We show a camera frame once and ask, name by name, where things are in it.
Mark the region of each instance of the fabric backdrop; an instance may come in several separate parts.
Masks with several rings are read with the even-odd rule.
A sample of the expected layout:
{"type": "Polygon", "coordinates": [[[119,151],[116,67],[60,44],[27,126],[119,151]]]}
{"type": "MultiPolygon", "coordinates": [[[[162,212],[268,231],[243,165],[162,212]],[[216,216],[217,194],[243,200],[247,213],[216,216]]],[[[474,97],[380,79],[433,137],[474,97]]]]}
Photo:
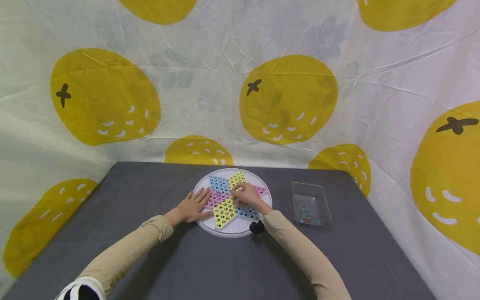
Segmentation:
{"type": "Polygon", "coordinates": [[[477,0],[0,7],[0,295],[119,161],[345,170],[438,299],[480,294],[477,0]]]}

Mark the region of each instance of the left hand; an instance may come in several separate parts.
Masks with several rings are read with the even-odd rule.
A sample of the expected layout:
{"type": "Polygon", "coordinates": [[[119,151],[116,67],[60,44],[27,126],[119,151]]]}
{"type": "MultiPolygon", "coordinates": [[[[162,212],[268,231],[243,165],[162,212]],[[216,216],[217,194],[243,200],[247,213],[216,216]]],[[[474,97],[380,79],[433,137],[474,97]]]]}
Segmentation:
{"type": "Polygon", "coordinates": [[[202,213],[205,203],[210,199],[211,194],[210,188],[201,188],[195,195],[193,191],[190,191],[177,207],[165,214],[165,218],[167,218],[172,227],[175,227],[181,222],[191,223],[212,216],[213,212],[202,213]]]}

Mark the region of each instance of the hand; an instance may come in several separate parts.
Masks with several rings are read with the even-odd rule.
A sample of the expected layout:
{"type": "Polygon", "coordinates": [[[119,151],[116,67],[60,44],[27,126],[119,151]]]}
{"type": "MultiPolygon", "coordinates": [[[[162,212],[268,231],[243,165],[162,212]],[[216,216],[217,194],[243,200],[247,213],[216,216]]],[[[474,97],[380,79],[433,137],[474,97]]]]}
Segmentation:
{"type": "Polygon", "coordinates": [[[241,182],[234,186],[232,189],[232,196],[234,199],[240,201],[239,205],[251,205],[263,215],[266,215],[273,210],[260,198],[257,190],[249,183],[241,182]]]}
{"type": "Polygon", "coordinates": [[[210,188],[201,188],[195,195],[193,191],[190,191],[187,197],[185,197],[177,207],[166,213],[164,217],[172,227],[175,227],[181,222],[191,223],[212,216],[213,212],[201,212],[211,194],[210,188]]]}

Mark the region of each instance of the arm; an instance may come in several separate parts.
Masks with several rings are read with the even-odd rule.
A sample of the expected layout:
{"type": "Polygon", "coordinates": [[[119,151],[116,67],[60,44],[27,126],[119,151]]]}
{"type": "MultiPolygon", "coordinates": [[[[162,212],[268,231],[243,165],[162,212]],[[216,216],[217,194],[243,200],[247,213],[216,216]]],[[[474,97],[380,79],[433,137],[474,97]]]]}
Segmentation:
{"type": "Polygon", "coordinates": [[[211,216],[212,212],[200,213],[210,195],[210,188],[201,189],[196,195],[193,195],[192,191],[164,216],[155,216],[142,223],[137,230],[92,260],[77,279],[63,289],[57,299],[106,299],[120,279],[145,253],[172,235],[176,225],[211,216]],[[90,298],[82,297],[88,293],[91,294],[90,298]]]}
{"type": "Polygon", "coordinates": [[[351,300],[340,275],[328,258],[281,212],[269,207],[249,184],[239,183],[232,195],[241,202],[252,205],[264,215],[266,230],[287,251],[300,267],[321,300],[351,300]]]}

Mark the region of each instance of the black x mark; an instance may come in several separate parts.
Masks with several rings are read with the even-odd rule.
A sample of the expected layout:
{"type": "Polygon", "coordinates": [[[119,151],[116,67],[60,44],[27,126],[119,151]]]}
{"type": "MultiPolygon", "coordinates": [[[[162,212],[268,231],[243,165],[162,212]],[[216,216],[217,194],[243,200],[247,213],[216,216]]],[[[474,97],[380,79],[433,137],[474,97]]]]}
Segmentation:
{"type": "Polygon", "coordinates": [[[248,91],[247,91],[247,96],[250,95],[250,93],[252,91],[255,91],[255,92],[258,92],[258,85],[262,83],[262,80],[261,79],[257,79],[255,80],[253,83],[249,83],[247,84],[247,86],[249,87],[248,91]]]}
{"type": "Polygon", "coordinates": [[[65,108],[65,99],[70,99],[72,96],[70,93],[67,93],[68,84],[63,84],[61,90],[59,90],[56,95],[60,97],[60,103],[63,108],[65,108]]]}
{"type": "Polygon", "coordinates": [[[477,125],[479,123],[479,119],[470,118],[470,119],[457,120],[454,117],[448,117],[447,122],[448,124],[440,126],[436,132],[446,131],[451,129],[455,134],[462,134],[463,126],[477,125]]]}

